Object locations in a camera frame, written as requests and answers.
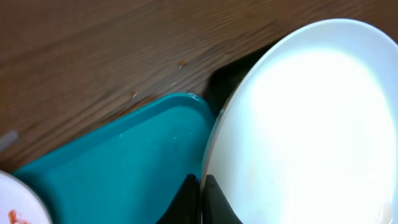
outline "red food stain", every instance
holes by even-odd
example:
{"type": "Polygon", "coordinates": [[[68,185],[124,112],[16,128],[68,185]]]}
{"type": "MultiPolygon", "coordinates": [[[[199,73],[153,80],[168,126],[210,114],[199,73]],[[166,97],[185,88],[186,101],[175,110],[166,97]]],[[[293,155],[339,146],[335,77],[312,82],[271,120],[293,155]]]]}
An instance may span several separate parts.
{"type": "Polygon", "coordinates": [[[17,218],[17,213],[15,210],[11,210],[8,213],[8,218],[10,219],[10,224],[30,224],[29,222],[17,218]]]}

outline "wood grain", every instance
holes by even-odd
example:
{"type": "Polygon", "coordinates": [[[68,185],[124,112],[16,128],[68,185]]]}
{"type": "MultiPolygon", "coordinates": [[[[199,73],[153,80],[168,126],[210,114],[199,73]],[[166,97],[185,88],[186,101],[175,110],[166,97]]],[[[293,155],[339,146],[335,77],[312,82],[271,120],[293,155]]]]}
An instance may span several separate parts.
{"type": "Polygon", "coordinates": [[[398,40],[397,11],[386,0],[3,0],[0,134],[20,138],[0,152],[0,169],[148,96],[202,93],[217,68],[311,22],[360,19],[398,40]]]}

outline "white dish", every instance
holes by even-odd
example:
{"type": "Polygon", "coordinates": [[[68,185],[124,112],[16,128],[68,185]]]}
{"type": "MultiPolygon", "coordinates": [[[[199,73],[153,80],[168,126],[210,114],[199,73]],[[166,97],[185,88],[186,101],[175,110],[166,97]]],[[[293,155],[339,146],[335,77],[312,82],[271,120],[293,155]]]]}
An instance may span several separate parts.
{"type": "Polygon", "coordinates": [[[38,196],[15,177],[0,171],[0,224],[51,224],[38,196]]]}
{"type": "Polygon", "coordinates": [[[204,173],[245,224],[387,224],[397,86],[398,46],[379,29],[330,19],[296,30],[235,91],[204,173]]]}

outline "teal tray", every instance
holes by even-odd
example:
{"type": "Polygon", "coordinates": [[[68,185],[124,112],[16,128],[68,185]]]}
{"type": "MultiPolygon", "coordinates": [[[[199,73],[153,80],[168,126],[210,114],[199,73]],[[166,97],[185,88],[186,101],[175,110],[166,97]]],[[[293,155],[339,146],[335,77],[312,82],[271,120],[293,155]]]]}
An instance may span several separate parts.
{"type": "Polygon", "coordinates": [[[196,95],[174,93],[13,173],[54,223],[155,223],[201,162],[215,122],[196,95]]]}

